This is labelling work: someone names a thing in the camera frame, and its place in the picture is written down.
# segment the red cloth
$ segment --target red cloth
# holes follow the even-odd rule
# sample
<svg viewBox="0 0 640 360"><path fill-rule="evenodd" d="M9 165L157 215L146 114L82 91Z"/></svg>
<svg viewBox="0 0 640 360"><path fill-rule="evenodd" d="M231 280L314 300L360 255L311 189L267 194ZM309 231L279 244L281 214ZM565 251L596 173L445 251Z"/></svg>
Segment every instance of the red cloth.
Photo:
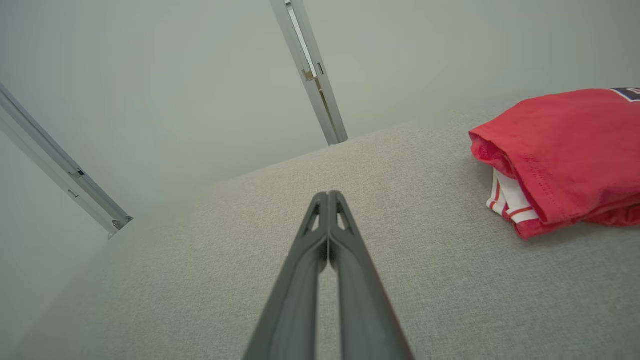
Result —
<svg viewBox="0 0 640 360"><path fill-rule="evenodd" d="M640 90L589 89L520 102L469 132L483 163L516 179L540 219L523 239L579 221L640 224Z"/></svg>

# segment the folded clothing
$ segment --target folded clothing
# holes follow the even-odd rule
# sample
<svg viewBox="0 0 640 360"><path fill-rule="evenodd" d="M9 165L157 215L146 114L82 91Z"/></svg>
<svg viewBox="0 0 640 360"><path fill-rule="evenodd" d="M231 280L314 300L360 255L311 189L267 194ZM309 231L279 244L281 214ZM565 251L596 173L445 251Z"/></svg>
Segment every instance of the folded clothing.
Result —
<svg viewBox="0 0 640 360"><path fill-rule="evenodd" d="M583 220L640 224L640 89L528 99L469 135L495 169L487 206L521 238Z"/></svg>

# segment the white wall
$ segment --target white wall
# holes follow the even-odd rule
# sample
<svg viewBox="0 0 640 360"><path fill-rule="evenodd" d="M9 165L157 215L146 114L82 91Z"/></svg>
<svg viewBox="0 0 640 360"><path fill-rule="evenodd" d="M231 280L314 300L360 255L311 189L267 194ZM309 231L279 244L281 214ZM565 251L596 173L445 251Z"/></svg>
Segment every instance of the white wall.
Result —
<svg viewBox="0 0 640 360"><path fill-rule="evenodd" d="M0 358L107 235L0 131Z"/></svg>
<svg viewBox="0 0 640 360"><path fill-rule="evenodd" d="M467 101L638 86L638 0L304 0L349 136Z"/></svg>
<svg viewBox="0 0 640 360"><path fill-rule="evenodd" d="M133 217L327 146L267 0L5 0L0 81Z"/></svg>

